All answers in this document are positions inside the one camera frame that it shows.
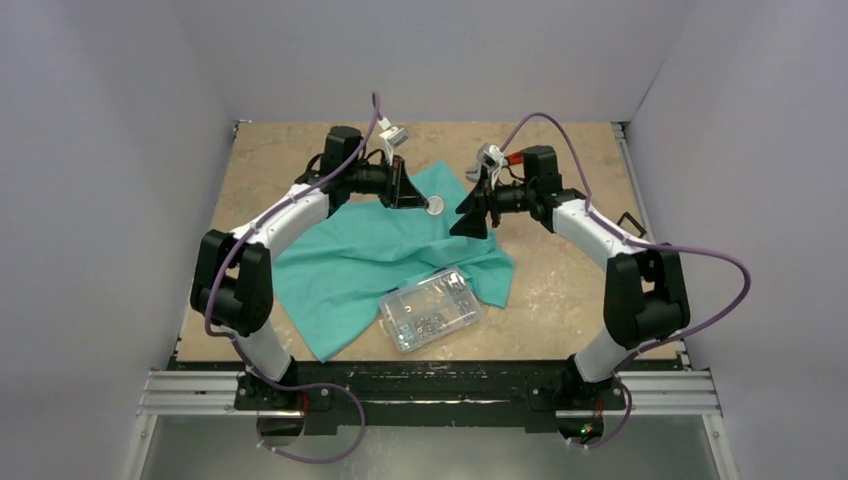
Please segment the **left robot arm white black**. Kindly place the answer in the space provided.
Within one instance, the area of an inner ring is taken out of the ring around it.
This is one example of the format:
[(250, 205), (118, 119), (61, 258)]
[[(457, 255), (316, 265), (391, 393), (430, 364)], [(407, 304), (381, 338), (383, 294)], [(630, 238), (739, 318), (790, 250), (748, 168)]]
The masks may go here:
[(367, 134), (333, 126), (286, 194), (252, 221), (229, 232), (209, 230), (201, 239), (189, 302), (202, 314), (205, 333), (230, 342), (245, 364), (247, 395), (284, 409), (304, 397), (297, 362), (270, 321), (272, 264), (310, 228), (332, 216), (354, 193), (375, 195), (388, 209), (425, 209), (430, 203), (413, 185), (397, 148), (406, 128), (378, 121), (379, 161), (371, 163)]

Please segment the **teal t-shirt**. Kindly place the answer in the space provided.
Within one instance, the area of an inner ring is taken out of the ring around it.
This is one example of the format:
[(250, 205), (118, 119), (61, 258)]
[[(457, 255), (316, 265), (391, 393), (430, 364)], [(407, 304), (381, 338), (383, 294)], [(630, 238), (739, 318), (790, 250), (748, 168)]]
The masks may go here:
[(444, 201), (441, 214), (349, 202), (273, 262), (275, 296), (317, 360), (331, 359), (362, 334), (378, 314), (380, 297), (439, 269), (458, 268), (480, 300), (506, 306), (513, 259), (493, 234), (449, 233), (467, 195), (460, 179), (440, 161), (411, 180), (425, 196)]

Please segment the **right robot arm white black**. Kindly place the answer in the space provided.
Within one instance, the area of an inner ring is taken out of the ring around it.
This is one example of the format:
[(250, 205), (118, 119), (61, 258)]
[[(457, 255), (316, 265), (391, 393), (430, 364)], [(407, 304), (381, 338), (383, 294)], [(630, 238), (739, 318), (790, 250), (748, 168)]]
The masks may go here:
[(630, 244), (586, 195), (564, 188), (555, 150), (546, 145), (506, 155), (493, 144), (477, 153), (478, 179), (456, 209), (453, 236), (482, 239), (505, 213), (527, 212), (547, 231), (576, 246), (604, 273), (604, 325), (571, 355), (556, 390), (584, 407), (611, 385), (617, 367), (638, 348), (665, 340), (691, 320), (678, 253)]

